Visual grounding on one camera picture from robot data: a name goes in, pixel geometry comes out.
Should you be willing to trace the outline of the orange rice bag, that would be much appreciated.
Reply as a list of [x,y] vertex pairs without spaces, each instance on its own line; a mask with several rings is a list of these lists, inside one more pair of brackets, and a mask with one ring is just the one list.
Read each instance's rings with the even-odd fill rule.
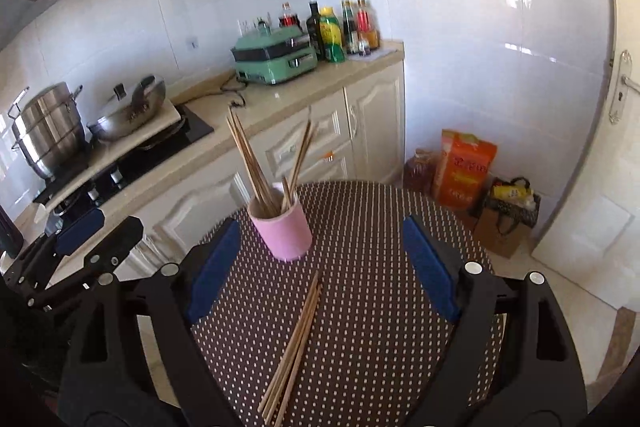
[[469,210],[483,191],[498,146],[474,134],[442,130],[442,151],[437,164],[433,197],[439,205]]

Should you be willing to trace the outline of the dark olive oil bottle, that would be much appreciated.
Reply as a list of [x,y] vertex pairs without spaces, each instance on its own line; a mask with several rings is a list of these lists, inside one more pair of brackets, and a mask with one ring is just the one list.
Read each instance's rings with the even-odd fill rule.
[[316,52],[319,61],[326,60],[326,48],[321,35],[320,28],[320,13],[317,1],[311,1],[309,3],[310,15],[306,20],[306,27],[309,36],[309,41]]

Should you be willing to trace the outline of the yellow green bottle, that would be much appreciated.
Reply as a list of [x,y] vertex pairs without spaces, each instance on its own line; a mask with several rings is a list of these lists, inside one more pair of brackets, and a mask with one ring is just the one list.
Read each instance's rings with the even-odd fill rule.
[[320,9],[320,34],[326,60],[334,64],[344,63],[346,55],[343,49],[341,26],[333,9],[329,6]]

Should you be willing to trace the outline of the red sauce bottle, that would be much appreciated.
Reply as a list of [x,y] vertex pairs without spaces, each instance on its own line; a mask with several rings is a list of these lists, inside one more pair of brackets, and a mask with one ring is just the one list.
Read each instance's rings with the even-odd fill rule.
[[357,26],[360,39],[367,41],[371,51],[377,50],[380,47],[380,36],[370,15],[367,0],[357,0]]

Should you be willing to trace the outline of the pink cup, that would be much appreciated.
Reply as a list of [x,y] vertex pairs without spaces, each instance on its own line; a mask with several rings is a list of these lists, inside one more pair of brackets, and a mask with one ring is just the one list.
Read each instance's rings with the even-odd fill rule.
[[276,259],[291,262],[306,255],[312,245],[312,234],[300,198],[278,217],[267,218],[256,198],[247,206],[254,228]]

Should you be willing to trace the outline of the wooden chopstick in cup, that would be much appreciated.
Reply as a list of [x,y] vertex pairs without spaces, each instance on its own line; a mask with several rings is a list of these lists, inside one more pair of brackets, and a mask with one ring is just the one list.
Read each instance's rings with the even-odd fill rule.
[[286,184],[286,187],[288,188],[288,205],[290,206],[293,205],[294,193],[296,191],[299,173],[302,171],[303,163],[307,157],[308,150],[312,140],[314,139],[316,130],[317,125],[311,120],[308,121],[305,133],[303,135],[302,144],[300,144],[299,151],[295,159],[294,167],[291,171],[290,177],[288,178],[288,184]]
[[247,139],[242,122],[232,109],[228,110],[227,124],[235,145],[244,161],[257,202],[262,206],[262,211],[265,215],[268,218],[272,218],[277,214],[278,208],[272,198],[271,187],[268,185],[265,175],[262,172],[262,167],[260,167],[254,150],[250,146],[250,141]]
[[300,168],[302,168],[304,159],[307,154],[309,142],[312,139],[311,120],[307,121],[302,141],[300,141],[298,151],[295,156],[294,166],[288,176],[282,178],[283,199],[281,204],[281,212],[285,213],[293,205],[293,193],[297,184]]

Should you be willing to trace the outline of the green electric grill appliance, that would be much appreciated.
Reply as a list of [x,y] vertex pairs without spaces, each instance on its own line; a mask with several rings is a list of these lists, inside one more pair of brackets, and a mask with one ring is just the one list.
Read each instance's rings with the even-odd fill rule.
[[238,39],[231,53],[236,77],[275,86],[311,72],[317,53],[298,26],[262,27]]

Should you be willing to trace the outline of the dark soy sauce bottle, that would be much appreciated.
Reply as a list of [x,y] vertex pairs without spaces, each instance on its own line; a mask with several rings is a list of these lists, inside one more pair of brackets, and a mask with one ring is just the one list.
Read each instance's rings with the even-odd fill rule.
[[342,1],[344,47],[348,55],[358,53],[358,29],[349,0]]

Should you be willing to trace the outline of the brown dotted table mat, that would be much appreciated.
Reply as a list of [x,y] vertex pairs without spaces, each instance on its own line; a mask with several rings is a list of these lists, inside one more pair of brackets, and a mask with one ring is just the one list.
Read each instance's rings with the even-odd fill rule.
[[391,185],[309,183],[300,190],[314,236],[299,260],[272,257],[245,210],[241,248],[212,311],[192,333],[241,421],[258,407],[298,321],[312,280],[321,295],[285,424],[397,426],[442,356],[450,325],[432,309],[402,248],[401,225],[419,217],[465,259],[485,249],[447,209]]

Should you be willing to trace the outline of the bag with yellow items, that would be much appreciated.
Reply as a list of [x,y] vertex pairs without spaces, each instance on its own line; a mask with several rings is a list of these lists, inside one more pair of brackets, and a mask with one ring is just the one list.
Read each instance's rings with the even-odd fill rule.
[[507,236],[519,225],[535,228],[540,203],[540,196],[524,176],[517,176],[510,181],[495,178],[485,196],[483,209],[496,214],[496,230],[501,236]]

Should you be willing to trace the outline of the stainless steel stock pot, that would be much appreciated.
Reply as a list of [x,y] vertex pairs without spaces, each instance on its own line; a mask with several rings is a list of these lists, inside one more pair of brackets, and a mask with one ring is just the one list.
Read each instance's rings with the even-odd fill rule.
[[85,143],[76,104],[82,89],[82,84],[70,91],[65,82],[55,83],[23,104],[29,91],[26,87],[8,110],[14,136],[12,150],[19,150],[41,179],[53,178]]

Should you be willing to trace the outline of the steel wok with lid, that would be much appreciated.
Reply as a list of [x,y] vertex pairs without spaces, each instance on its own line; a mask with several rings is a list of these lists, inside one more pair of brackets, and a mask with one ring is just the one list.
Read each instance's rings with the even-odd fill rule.
[[100,142],[125,138],[150,121],[164,104],[166,84],[157,75],[149,75],[129,88],[116,84],[112,92],[99,117],[88,124]]

